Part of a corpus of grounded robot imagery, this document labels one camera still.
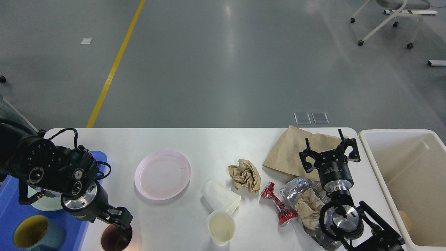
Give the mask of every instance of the yellow floor line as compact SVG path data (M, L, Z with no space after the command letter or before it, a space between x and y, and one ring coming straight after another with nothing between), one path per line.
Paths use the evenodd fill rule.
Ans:
M133 28L135 27L136 21L138 20L139 14L141 13L142 6L144 5L145 0L141 0L138 9L136 10L135 16L133 16L132 23L127 30L127 34L124 37L124 41L122 41L121 48L119 49L118 55L116 56L115 62L111 67L110 73L108 74L107 80L105 81L104 87L102 88L101 94L99 95L99 99L96 102L95 108L90 115L90 119L87 123L87 128L92 128L95 124L96 118L99 114L99 110L102 107L102 103L104 102L105 96L107 95L108 89L110 88L110 84L112 83L113 77L115 76L116 69L118 68L119 62L121 61L122 55L124 54L125 47L127 47L128 40L132 35Z

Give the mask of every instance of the crumpled paper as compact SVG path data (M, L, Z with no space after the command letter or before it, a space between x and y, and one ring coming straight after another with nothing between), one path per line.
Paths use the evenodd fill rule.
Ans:
M325 203L316 196L312 188L298 194L296 198L297 203L294 208L302 224L310 230L316 230L319 227L319 215Z
M260 191L260 175L251 161L239 159L239 165L228 166L228 171L237 190L246 187L250 193Z
M306 138L310 142L311 149L316 152L335 149L341 142L341 139L338 137L325 134L312 134L311 132L290 125L269 152L266 160L263 162L263 166L293 176L301 176L319 181L318 172L306 173L299 157L299 152L306 148ZM310 157L307 158L307 161L314 163L314 160Z

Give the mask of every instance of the black cable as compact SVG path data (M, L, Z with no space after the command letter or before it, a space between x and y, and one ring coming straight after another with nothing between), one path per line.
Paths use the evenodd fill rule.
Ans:
M43 196L44 192L41 190L40 192L35 193L31 197L28 198L28 185L19 180L19 204L20 205L31 205L36 202Z
M3 123L3 124L7 124L7 125L10 125L10 126L17 127L17 128L19 128L19 129L21 129L21 130L24 130L25 132L27 132L27 133L29 133L29 134L31 134L31 135L36 135L36 134L37 134L37 132L35 132L35 131L29 129L28 127L26 127L26 126L24 126L24 125L22 125L22 124L19 124L19 123L17 123L17 122L14 122L14 121L12 121L12 120L9 120L9 119L0 118L0 123Z
M77 131L76 129L74 129L74 128L65 128L65 129L62 129L62 130L58 131L55 135L51 136L51 137L49 138L49 140L52 140L53 138L55 138L55 137L58 136L59 134L65 132L65 131L68 131L68 130L71 130L71 131L74 132L74 147L77 148L77 147L78 147L78 131Z
M99 171L99 173L101 173L102 175L100 175L100 176L96 176L95 180L102 180L102 179L107 178L107 177L110 175L110 173L112 172L112 167L110 166L109 163L104 162L104 161L98 161L98 164L108 166L109 171L108 171L108 173L105 174L105 175L104 175L103 172Z

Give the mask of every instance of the brown paper bag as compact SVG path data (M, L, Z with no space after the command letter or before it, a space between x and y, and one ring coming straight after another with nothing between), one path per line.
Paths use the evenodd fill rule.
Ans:
M290 125L269 152L263 166L294 176L319 181L318 171L313 170L309 174L306 173L299 157L299 152L306 148L306 138L310 142L311 149L316 152L335 149L341 142L338 137L312 134ZM311 158L307 158L307 161L314 162Z

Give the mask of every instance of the teal mug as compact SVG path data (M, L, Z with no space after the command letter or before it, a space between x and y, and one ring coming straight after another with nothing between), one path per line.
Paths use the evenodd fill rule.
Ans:
M65 240L65 230L43 215L26 218L14 231L12 241L28 251L55 251Z

